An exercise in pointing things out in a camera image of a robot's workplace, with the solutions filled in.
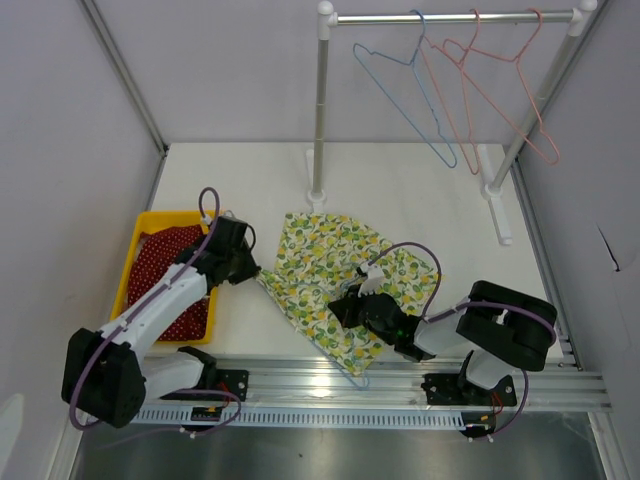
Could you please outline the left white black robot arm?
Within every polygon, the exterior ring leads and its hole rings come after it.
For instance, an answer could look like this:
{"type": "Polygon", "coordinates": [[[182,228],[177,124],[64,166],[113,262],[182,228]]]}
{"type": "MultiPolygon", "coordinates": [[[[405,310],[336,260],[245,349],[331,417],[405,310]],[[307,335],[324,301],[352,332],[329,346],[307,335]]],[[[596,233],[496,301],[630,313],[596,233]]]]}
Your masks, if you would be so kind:
{"type": "Polygon", "coordinates": [[[147,352],[188,308],[223,283],[254,278],[259,267],[246,222],[222,215],[209,232],[183,250],[160,280],[115,320],[96,331],[77,330],[67,346],[61,398],[69,419],[84,412],[115,428],[128,425],[143,404],[165,396],[219,397],[216,359],[186,346],[157,362],[147,352]]]}

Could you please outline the lemon print skirt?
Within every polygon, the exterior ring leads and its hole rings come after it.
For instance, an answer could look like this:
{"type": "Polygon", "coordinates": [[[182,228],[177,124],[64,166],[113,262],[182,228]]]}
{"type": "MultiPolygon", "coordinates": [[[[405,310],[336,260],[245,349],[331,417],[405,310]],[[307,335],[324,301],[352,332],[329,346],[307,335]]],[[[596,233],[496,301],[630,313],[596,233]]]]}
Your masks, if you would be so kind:
{"type": "Polygon", "coordinates": [[[442,272],[435,256],[426,260],[347,216],[286,214],[275,267],[261,271],[257,281],[296,332],[358,377],[383,352],[383,340],[363,327],[346,329],[340,325],[328,304],[342,296],[329,299],[319,290],[298,283],[317,283],[336,293],[356,274],[352,263],[370,260],[391,246],[395,249],[376,263],[386,276],[376,291],[391,295],[405,313],[424,314],[441,283],[442,272]]]}

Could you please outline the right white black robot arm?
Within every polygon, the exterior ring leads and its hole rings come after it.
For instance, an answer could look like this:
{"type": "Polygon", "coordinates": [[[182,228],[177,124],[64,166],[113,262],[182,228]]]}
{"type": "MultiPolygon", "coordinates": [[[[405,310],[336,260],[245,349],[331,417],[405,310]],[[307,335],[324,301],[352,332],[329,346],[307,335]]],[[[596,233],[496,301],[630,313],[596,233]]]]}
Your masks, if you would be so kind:
{"type": "Polygon", "coordinates": [[[475,282],[458,304],[426,317],[403,312],[389,294],[361,295],[353,288],[329,310],[343,327],[363,327],[414,361],[470,343],[456,389],[472,404],[515,370],[542,371],[557,340],[552,304],[485,280],[475,282]]]}

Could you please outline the red polka dot skirt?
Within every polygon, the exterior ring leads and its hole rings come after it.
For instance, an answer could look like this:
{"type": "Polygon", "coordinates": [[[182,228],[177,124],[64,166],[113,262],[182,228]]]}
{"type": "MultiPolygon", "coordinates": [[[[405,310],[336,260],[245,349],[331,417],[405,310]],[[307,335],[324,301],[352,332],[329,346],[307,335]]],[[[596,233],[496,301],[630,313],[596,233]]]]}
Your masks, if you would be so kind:
{"type": "MultiPolygon", "coordinates": [[[[143,233],[134,254],[127,282],[126,307],[131,307],[167,272],[175,258],[203,236],[199,225],[170,227],[143,233]]],[[[160,343],[203,340],[207,330],[209,300],[202,299],[184,311],[159,337],[160,343]]]]}

